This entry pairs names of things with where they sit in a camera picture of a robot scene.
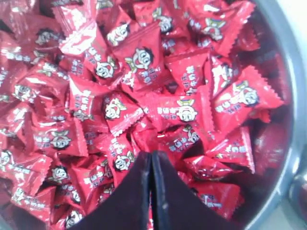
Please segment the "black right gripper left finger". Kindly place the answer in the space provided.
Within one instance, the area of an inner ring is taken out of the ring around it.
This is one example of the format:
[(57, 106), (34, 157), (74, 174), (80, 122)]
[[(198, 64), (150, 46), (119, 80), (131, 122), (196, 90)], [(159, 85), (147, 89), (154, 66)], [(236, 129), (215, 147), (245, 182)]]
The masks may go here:
[(72, 230), (146, 230), (152, 155), (140, 152), (112, 195)]

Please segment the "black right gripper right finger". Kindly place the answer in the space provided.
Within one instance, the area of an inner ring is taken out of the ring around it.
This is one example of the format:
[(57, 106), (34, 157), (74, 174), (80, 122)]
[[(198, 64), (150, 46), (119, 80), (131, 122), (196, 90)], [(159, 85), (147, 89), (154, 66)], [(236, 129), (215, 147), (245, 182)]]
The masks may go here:
[(206, 207), (180, 179), (167, 155), (152, 153), (152, 212), (155, 230), (236, 230), (237, 225)]

